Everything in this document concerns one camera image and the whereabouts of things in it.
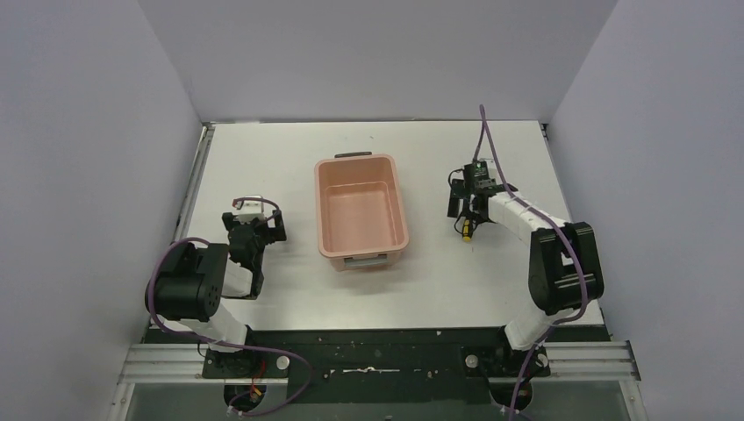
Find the yellow black screwdriver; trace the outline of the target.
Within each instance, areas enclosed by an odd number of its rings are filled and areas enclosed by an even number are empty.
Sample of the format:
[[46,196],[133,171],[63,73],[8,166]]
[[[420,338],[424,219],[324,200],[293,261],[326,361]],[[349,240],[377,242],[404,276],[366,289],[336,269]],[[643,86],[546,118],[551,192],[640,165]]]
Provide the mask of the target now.
[[463,241],[470,242],[472,237],[472,224],[470,218],[464,218],[461,226],[461,237]]

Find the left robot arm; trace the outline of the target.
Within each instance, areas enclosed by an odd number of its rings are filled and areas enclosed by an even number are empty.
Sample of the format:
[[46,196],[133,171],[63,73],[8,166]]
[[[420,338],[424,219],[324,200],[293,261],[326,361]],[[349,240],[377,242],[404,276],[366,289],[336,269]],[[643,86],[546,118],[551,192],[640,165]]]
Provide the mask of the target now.
[[246,377],[259,367],[262,348],[248,343],[249,327],[221,300],[256,299],[264,283],[265,250],[287,235],[280,210],[268,217],[259,211],[225,212],[222,222],[225,243],[191,237],[169,247],[148,282],[145,306],[164,332],[177,333],[165,321],[186,326],[184,336],[225,353],[227,368]]

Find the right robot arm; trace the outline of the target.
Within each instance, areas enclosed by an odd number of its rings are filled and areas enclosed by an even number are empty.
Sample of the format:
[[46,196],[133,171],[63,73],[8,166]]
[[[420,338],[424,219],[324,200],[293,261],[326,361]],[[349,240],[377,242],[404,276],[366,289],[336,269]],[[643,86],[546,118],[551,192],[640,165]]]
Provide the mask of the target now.
[[572,223],[540,210],[510,184],[491,182],[476,188],[463,179],[448,181],[447,215],[465,241],[482,224],[507,229],[529,251],[527,287],[529,299],[504,328],[508,347],[526,351],[541,342],[551,328],[577,320],[589,302],[604,294],[593,228]]

